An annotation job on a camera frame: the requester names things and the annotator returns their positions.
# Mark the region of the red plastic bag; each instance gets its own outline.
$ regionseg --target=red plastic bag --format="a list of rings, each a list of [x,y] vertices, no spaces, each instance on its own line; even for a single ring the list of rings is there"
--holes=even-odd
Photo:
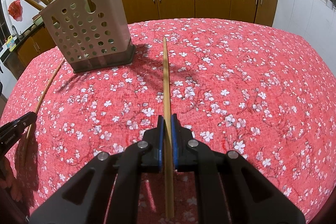
[[[8,13],[16,21],[22,21],[22,6],[20,0],[15,0],[10,4],[10,6],[8,7]]]

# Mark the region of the faucet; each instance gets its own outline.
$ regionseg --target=faucet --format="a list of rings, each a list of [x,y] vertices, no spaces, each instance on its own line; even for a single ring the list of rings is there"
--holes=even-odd
[[[19,33],[17,32],[17,30],[16,30],[16,28],[15,28],[14,25],[12,25],[12,30],[16,32],[16,37],[17,37],[18,39],[21,39],[21,38],[22,38],[22,34],[19,35]]]

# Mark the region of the silver rivet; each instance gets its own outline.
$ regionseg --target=silver rivet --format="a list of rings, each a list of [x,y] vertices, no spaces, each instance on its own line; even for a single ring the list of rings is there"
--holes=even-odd
[[[236,151],[230,151],[229,153],[227,153],[227,155],[229,156],[230,159],[236,159],[239,156],[239,154]]]
[[[109,153],[107,152],[100,152],[98,154],[98,160],[106,160],[109,157]]]
[[[196,147],[196,146],[198,146],[198,141],[197,140],[189,140],[188,145],[190,147]]]
[[[146,141],[139,141],[138,147],[139,148],[146,148],[148,146],[148,143]]]

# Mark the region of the tablecloth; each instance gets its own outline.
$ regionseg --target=tablecloth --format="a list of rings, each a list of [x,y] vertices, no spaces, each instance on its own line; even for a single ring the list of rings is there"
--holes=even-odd
[[[31,212],[100,151],[123,151],[163,114],[163,37],[171,109],[212,150],[236,150],[305,214],[335,187],[335,77],[300,36],[218,19],[129,25],[133,63],[74,74],[65,62],[38,112],[24,169],[7,154]],[[17,82],[1,125],[34,111],[63,58],[35,58]],[[163,175],[144,174],[139,223],[197,223],[192,174],[174,175],[175,218],[165,219]]]

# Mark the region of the pink tablecloth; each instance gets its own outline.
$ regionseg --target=pink tablecloth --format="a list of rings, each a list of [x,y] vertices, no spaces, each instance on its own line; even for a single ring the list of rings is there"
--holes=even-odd
[[[156,126],[163,113],[165,36],[172,113],[213,150],[241,153],[312,219],[336,181],[336,82],[309,44],[287,32],[226,20],[150,21],[129,29],[137,47],[132,65],[74,75],[65,63],[51,85],[29,163],[15,171],[31,211],[100,151],[121,152]],[[30,63],[1,124],[35,109],[61,59],[55,48]],[[7,154],[13,169],[16,148]],[[139,223],[195,223],[193,176],[175,176],[171,222],[164,219],[162,183],[162,175],[143,176]]]

